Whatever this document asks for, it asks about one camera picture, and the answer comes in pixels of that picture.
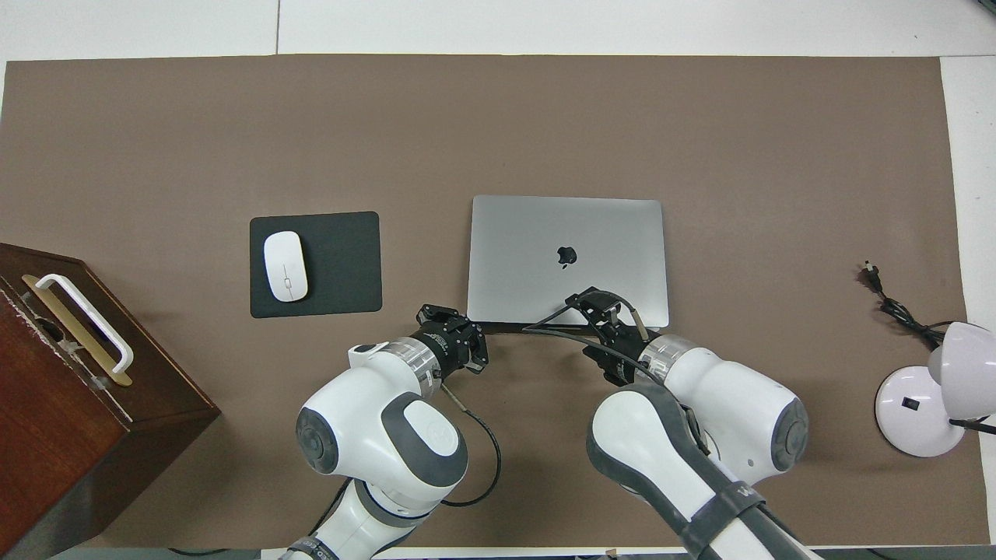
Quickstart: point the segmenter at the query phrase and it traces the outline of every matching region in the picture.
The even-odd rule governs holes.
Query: power cord
[[[606,293],[606,294],[609,294],[609,295],[612,295],[612,296],[618,298],[627,307],[629,307],[629,313],[633,316],[633,319],[636,322],[638,322],[638,324],[640,326],[641,335],[644,337],[644,339],[647,339],[648,336],[646,335],[646,330],[643,328],[643,323],[639,320],[639,314],[636,312],[636,309],[633,309],[632,306],[626,300],[624,300],[623,298],[619,297],[616,294],[613,294],[612,292],[603,292],[603,293]],[[630,364],[634,368],[636,368],[636,369],[640,370],[641,372],[643,372],[644,374],[646,374],[646,376],[649,379],[652,379],[652,380],[656,380],[657,379],[657,377],[653,373],[651,373],[650,370],[644,364],[641,364],[640,362],[634,360],[633,358],[630,358],[629,356],[627,356],[626,354],[623,354],[622,352],[619,352],[617,350],[609,348],[608,346],[606,346],[604,344],[599,344],[597,342],[590,341],[590,340],[588,340],[588,339],[586,339],[584,337],[579,337],[577,335],[572,335],[570,333],[565,333],[563,331],[558,331],[558,330],[555,330],[555,329],[545,329],[544,328],[544,327],[547,326],[547,324],[550,321],[553,321],[554,319],[556,319],[560,315],[562,315],[564,313],[567,313],[567,311],[570,310],[570,309],[572,309],[572,307],[570,305],[566,305],[566,306],[562,307],[561,309],[555,311],[554,313],[548,315],[547,317],[541,319],[539,322],[534,323],[534,324],[532,324],[532,325],[530,325],[530,326],[522,329],[522,332],[530,334],[530,335],[546,335],[546,336],[550,336],[550,337],[560,337],[562,339],[567,339],[567,340],[571,340],[571,341],[574,341],[574,342],[580,342],[581,344],[584,344],[584,345],[590,346],[592,348],[601,350],[602,352],[605,352],[605,353],[607,353],[607,354],[609,354],[611,356],[615,356],[616,358],[619,358],[620,360],[626,362],[627,364]],[[596,332],[596,334],[599,335],[599,339],[603,340],[602,335],[599,332],[598,328],[596,328],[595,325],[592,325],[592,322],[591,322],[590,319],[588,321],[588,324],[592,327],[592,329]],[[691,433],[692,438],[695,440],[695,444],[698,445],[698,448],[704,454],[708,455],[710,453],[710,451],[709,451],[709,445],[706,444],[705,439],[702,437],[702,431],[699,428],[698,420],[695,418],[695,411],[691,407],[689,407],[688,405],[686,405],[685,403],[679,402],[678,404],[681,406],[681,409],[685,413],[685,420],[688,422],[688,431]]]
[[[865,550],[867,550],[871,554],[877,556],[878,558],[883,558],[884,560],[899,560],[898,558],[896,558],[894,556],[885,556],[884,554],[878,552],[877,550],[875,550],[873,548],[866,548]]]
[[[325,519],[329,516],[332,508],[336,507],[339,500],[343,498],[343,494],[346,493],[346,488],[350,486],[350,482],[353,482],[353,478],[351,476],[347,476],[346,480],[343,481],[343,485],[336,491],[336,496],[332,498],[332,502],[329,503],[329,507],[325,508],[325,512],[323,512],[322,516],[315,522],[315,526],[312,527],[312,530],[308,531],[309,535],[314,535],[315,531],[318,531],[318,528],[322,526],[322,523],[325,523]]]
[[[231,550],[230,548],[215,548],[214,550],[205,550],[204,552],[192,552],[189,550],[180,550],[178,548],[167,548],[169,552],[173,554],[179,554],[180,556],[210,556],[212,554],[221,554],[222,552],[227,552]]]
[[[478,424],[480,424],[481,427],[484,428],[484,431],[488,433],[488,437],[491,438],[491,444],[494,445],[495,448],[495,475],[494,478],[491,479],[491,485],[488,486],[488,489],[484,490],[484,492],[481,493],[481,495],[477,496],[476,498],[467,501],[450,501],[444,499],[441,502],[443,505],[448,505],[450,507],[467,507],[468,505],[474,505],[475,503],[491,495],[491,492],[495,489],[495,486],[498,485],[498,478],[501,477],[501,446],[498,445],[498,438],[495,437],[494,432],[491,431],[491,428],[488,427],[488,424],[484,423],[484,420],[482,420],[481,417],[468,410],[467,407],[465,407],[463,403],[460,402],[460,399],[458,399],[456,395],[453,394],[453,391],[451,391],[449,387],[443,385],[442,390],[444,393],[446,393],[448,397],[450,397],[451,400],[453,400],[454,403],[456,403],[456,405],[460,408],[460,411],[462,413],[473,418],[474,421],[476,421]]]
[[[889,315],[892,319],[895,319],[896,323],[920,337],[920,339],[926,343],[927,347],[931,351],[940,346],[940,344],[944,341],[944,331],[939,331],[937,328],[950,325],[954,321],[942,321],[931,325],[921,325],[913,319],[913,315],[909,313],[906,306],[886,296],[885,292],[882,291],[881,277],[878,275],[877,266],[865,261],[865,267],[862,268],[861,275],[868,283],[868,286],[881,298],[881,305],[878,306],[878,308],[883,313]]]

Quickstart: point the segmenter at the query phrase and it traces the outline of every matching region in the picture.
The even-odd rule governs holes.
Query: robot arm
[[[585,356],[622,388],[589,426],[595,468],[652,506],[693,558],[819,558],[750,486],[801,458],[809,419],[799,399],[746,366],[649,332],[616,294],[593,287],[565,304],[524,331],[585,343]],[[622,306],[634,327],[620,321]],[[568,309],[582,314],[601,344],[542,328]]]
[[[480,327],[423,306],[419,330],[350,350],[350,368],[301,408],[298,444],[321,474],[352,477],[332,516],[286,560],[369,560],[403,540],[463,478],[467,447],[426,399],[454,371],[487,364]]]
[[[661,386],[624,387],[588,429],[595,468],[646,501],[696,559],[819,558],[772,516],[764,499],[692,436],[677,399]]]

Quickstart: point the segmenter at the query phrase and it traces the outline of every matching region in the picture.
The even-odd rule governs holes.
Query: closed laptop lid
[[[474,197],[467,293],[471,320],[528,325],[591,286],[629,300],[648,327],[667,326],[659,201]],[[583,325],[585,320],[572,310],[553,323]]]

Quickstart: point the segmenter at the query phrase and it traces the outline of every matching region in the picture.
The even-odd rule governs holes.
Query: computer mouse
[[[278,231],[263,242],[263,262],[273,297],[282,302],[308,295],[308,275],[301,237],[294,231]]]

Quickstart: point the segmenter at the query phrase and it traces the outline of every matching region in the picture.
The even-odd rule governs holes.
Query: black mouse pad
[[[298,301],[274,297],[263,262],[263,243],[278,231],[301,238],[308,294]],[[376,212],[266,216],[249,222],[249,307],[253,317],[293,317],[378,311],[380,220]]]

